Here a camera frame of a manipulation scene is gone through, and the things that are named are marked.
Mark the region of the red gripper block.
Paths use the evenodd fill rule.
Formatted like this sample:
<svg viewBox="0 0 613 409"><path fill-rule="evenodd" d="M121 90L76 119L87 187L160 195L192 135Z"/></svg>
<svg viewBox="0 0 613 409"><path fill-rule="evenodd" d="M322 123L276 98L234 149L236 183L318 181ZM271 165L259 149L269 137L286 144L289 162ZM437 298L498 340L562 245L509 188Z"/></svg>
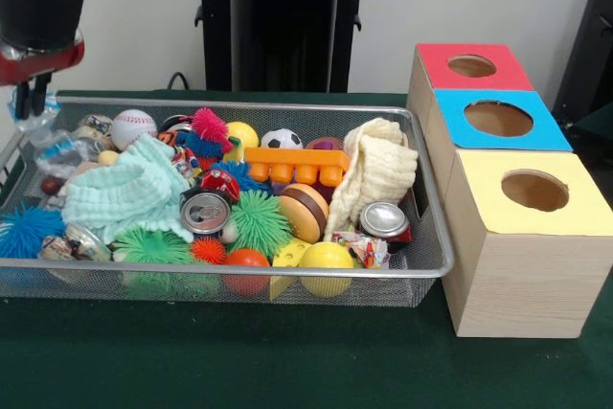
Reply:
<svg viewBox="0 0 613 409"><path fill-rule="evenodd" d="M16 86L14 95L14 116L17 120L27 120L30 115L30 85L32 91L32 111L40 116L45 108L48 84L52 73L72 68L80 64L85 52L85 42L80 31L76 32L73 43L63 49L35 50L15 48L6 40L1 40L1 85Z"/></svg>

